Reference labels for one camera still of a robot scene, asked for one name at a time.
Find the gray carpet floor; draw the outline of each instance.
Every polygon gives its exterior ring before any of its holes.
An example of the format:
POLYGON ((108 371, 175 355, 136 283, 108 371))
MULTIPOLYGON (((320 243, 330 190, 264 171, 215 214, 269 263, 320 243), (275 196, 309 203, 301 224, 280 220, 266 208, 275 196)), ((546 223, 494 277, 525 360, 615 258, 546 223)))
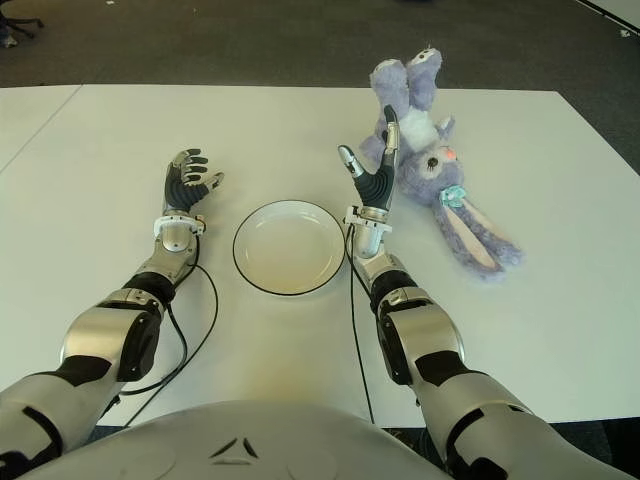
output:
POLYGON ((445 88, 557 90, 640 171, 640 40, 574 0, 15 0, 47 27, 0 51, 0 86, 366 87, 441 49, 445 88))

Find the purple plush rabbit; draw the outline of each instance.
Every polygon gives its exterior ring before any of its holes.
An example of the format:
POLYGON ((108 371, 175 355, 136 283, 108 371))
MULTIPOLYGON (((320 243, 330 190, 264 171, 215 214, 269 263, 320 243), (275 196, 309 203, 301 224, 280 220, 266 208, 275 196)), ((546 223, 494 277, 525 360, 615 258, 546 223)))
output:
POLYGON ((434 48, 421 51, 407 65, 385 60, 370 76, 381 107, 373 135, 360 145, 379 162, 386 126, 382 108, 391 105, 400 124, 397 182, 417 202, 431 207, 454 255, 483 279, 500 277, 503 265, 520 263, 522 252, 465 198, 462 165, 449 147, 452 117, 434 124, 429 110, 442 64, 434 48))

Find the black cable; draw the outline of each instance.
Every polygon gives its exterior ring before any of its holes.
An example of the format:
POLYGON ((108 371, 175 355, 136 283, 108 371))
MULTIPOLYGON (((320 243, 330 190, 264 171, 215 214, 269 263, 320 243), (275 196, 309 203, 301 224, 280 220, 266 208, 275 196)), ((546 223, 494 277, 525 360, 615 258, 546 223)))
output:
POLYGON ((200 341, 200 344, 196 347, 196 349, 189 356, 189 358, 187 358, 187 360, 184 362, 184 364, 177 369, 175 375, 173 375, 171 378, 167 377, 167 381, 165 381, 162 385, 160 385, 160 388, 158 388, 155 392, 153 392, 153 395, 151 395, 147 399, 147 401, 144 402, 144 404, 136 411, 136 413, 133 414, 133 416, 127 421, 127 423, 124 424, 124 427, 128 427, 129 425, 131 425, 131 422, 133 422, 136 418, 138 418, 138 415, 140 415, 142 413, 142 411, 153 401, 153 399, 156 398, 158 396, 158 394, 167 385, 169 385, 171 380, 173 380, 175 377, 177 377, 180 374, 180 372, 182 372, 182 370, 184 370, 187 367, 187 365, 189 365, 191 360, 193 360, 193 357, 196 356, 196 354, 200 351, 200 349, 202 348, 204 343, 207 341, 207 339, 211 335, 211 332, 213 331, 213 327, 216 325, 216 322, 218 320, 218 312, 220 310, 220 308, 219 308, 220 302, 219 302, 219 296, 218 296, 218 289, 216 288, 216 284, 214 283, 213 279, 211 278, 211 275, 209 275, 209 272, 207 272, 203 267, 201 267, 198 264, 194 264, 191 271, 193 271, 195 268, 199 268, 200 270, 202 270, 202 272, 207 276, 207 279, 209 280, 209 283, 211 284, 211 288, 213 288, 213 294, 214 294, 214 297, 215 297, 215 300, 216 300, 216 307, 215 307, 215 311, 213 313, 213 320, 211 321, 211 325, 209 325, 209 329, 207 330, 207 333, 205 333, 204 337, 200 341))
POLYGON ((138 388, 137 390, 123 390, 120 392, 120 395, 124 397, 131 396, 131 395, 139 395, 141 393, 146 393, 150 390, 153 390, 154 388, 158 388, 163 383, 170 382, 171 379, 175 375, 177 375, 178 370, 180 370, 180 367, 182 367, 182 365, 184 365, 184 363, 186 362, 187 352, 188 352, 187 340, 184 338, 184 333, 182 333, 182 329, 180 328, 180 325, 178 325, 178 321, 176 320, 176 317, 173 314, 173 309, 171 308, 170 303, 167 304, 167 313, 169 314, 169 318, 171 319, 171 324, 173 325, 173 328, 178 334, 178 337, 180 338, 180 343, 182 344, 182 358, 180 359, 180 363, 178 363, 178 365, 173 370, 171 370, 167 375, 162 377, 156 383, 149 385, 147 387, 138 388))
POLYGON ((177 290, 178 287, 182 284, 182 282, 184 282, 187 278, 189 278, 189 275, 191 275, 193 271, 196 269, 196 265, 198 265, 198 260, 200 260, 200 237, 196 235, 196 256, 193 259, 193 264, 189 265, 191 268, 189 269, 187 274, 173 285, 174 290, 177 290))
POLYGON ((347 259, 349 260, 349 265, 351 265, 351 274, 353 274, 353 273, 356 274, 356 277, 358 278, 358 282, 360 282, 360 286, 362 287, 364 292, 367 294, 367 297, 371 297, 371 294, 369 293, 369 289, 364 284, 364 281, 360 277, 360 274, 358 273, 358 270, 356 270, 356 266, 353 264, 353 236, 354 236, 354 234, 355 234, 355 230, 354 230, 353 225, 349 225, 349 228, 347 229, 347 238, 345 238, 344 245, 345 245, 345 251, 347 252, 347 259), (347 240, 349 240, 351 242, 351 254, 349 254, 349 247, 347 245, 347 240))
POLYGON ((433 463, 440 470, 445 470, 444 463, 442 462, 440 454, 438 453, 438 450, 431 439, 431 435, 429 434, 429 430, 427 430, 426 427, 422 429, 422 432, 420 432, 420 436, 418 437, 418 442, 414 450, 420 456, 433 463))
MULTIPOLYGON (((371 419, 371 423, 376 423, 374 418, 373 418, 373 408, 371 407, 371 397, 369 396, 369 386, 367 385, 367 379, 365 377, 364 374, 364 366, 362 364, 362 355, 360 353, 360 342, 358 341, 358 332, 356 330, 356 307, 355 307, 355 302, 353 299, 353 274, 357 273, 355 271, 354 265, 353 265, 353 236, 354 236, 355 230, 353 228, 353 225, 349 225, 349 228, 347 229, 347 238, 350 238, 351 240, 351 255, 347 255, 349 257, 349 263, 351 264, 351 275, 350 275, 350 287, 349 287, 349 292, 350 292, 350 297, 351 297, 351 326, 353 327, 353 339, 356 343, 356 352, 358 353, 358 364, 360 365, 360 375, 362 376, 362 385, 364 385, 364 393, 367 397, 367 407, 369 408, 369 418, 371 419)), ((362 284, 363 288, 364 288, 364 284, 362 282, 362 279, 360 279, 360 283, 362 284)))
MULTIPOLYGON (((200 259, 200 238, 198 236, 196 236, 196 255, 194 257, 194 262, 193 262, 192 265, 189 265, 191 268, 189 269, 187 274, 175 283, 175 285, 173 286, 174 289, 177 290, 178 286, 182 282, 184 282, 187 278, 189 278, 189 276, 196 269, 196 265, 198 264, 198 260, 199 259, 200 259)), ((129 397, 129 396, 132 396, 132 395, 140 395, 141 393, 146 393, 146 392, 148 392, 150 390, 153 390, 154 388, 158 388, 162 384, 170 382, 171 379, 175 375, 178 374, 178 371, 180 370, 180 367, 182 367, 182 365, 184 365, 184 363, 186 361, 186 358, 187 358, 187 351, 188 351, 187 341, 184 338, 184 333, 182 333, 182 329, 180 328, 180 325, 178 325, 176 317, 173 315, 173 310, 171 308, 171 303, 168 303, 166 305, 166 309, 167 309, 167 313, 169 314, 169 318, 171 319, 171 324, 173 325, 174 330, 178 334, 178 337, 180 338, 180 343, 182 344, 182 359, 180 360, 180 363, 178 363, 178 365, 176 365, 176 367, 173 370, 171 370, 167 375, 162 377, 156 383, 154 383, 152 385, 149 385, 149 386, 146 386, 146 387, 143 387, 143 388, 138 388, 136 390, 122 390, 119 393, 119 395, 122 395, 123 397, 129 397)))

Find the bunny ear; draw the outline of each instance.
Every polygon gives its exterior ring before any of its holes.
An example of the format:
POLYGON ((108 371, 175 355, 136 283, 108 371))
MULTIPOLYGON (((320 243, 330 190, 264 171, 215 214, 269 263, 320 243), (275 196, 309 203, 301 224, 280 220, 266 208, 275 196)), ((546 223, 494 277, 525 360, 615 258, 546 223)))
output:
POLYGON ((440 122, 436 125, 436 129, 440 134, 440 138, 442 140, 449 140, 451 138, 451 134, 453 133, 453 127, 456 125, 456 119, 453 116, 449 115, 447 118, 440 120, 440 122))
POLYGON ((378 165, 384 152, 384 142, 377 135, 370 135, 360 144, 360 151, 373 165, 378 165))
POLYGON ((483 268, 489 270, 500 270, 500 265, 496 262, 486 247, 478 240, 469 227, 458 217, 458 215, 450 208, 444 207, 447 220, 451 224, 453 231, 458 236, 465 250, 469 252, 475 262, 483 268))
POLYGON ((524 254, 470 201, 462 199, 456 209, 462 221, 502 264, 517 265, 524 254))
POLYGON ((465 267, 483 278, 494 277, 503 272, 500 264, 454 209, 437 203, 433 211, 447 243, 465 267))

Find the white plate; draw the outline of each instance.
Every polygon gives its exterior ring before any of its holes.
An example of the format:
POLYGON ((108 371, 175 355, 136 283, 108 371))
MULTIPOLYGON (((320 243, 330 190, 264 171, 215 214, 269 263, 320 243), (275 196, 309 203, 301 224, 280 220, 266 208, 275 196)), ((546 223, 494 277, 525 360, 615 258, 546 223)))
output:
POLYGON ((233 260, 252 285, 300 295, 327 283, 344 258, 344 237, 323 208, 299 200, 269 203, 249 215, 233 239, 233 260))

